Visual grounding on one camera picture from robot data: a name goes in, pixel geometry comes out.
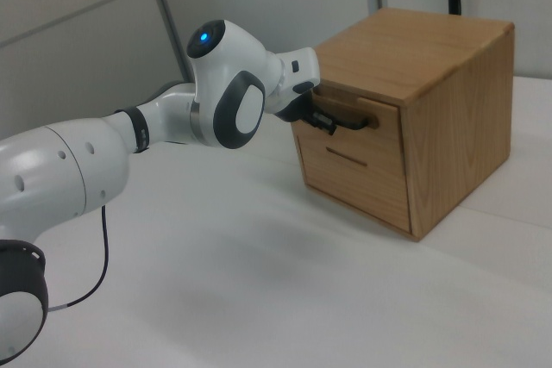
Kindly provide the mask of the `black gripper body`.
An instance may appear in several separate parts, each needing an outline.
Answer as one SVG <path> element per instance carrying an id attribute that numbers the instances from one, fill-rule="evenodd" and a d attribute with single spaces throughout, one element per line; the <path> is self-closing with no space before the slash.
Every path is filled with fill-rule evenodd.
<path id="1" fill-rule="evenodd" d="M 293 99 L 285 108 L 274 115 L 284 122 L 296 122 L 312 116 L 315 106 L 310 90 Z"/>

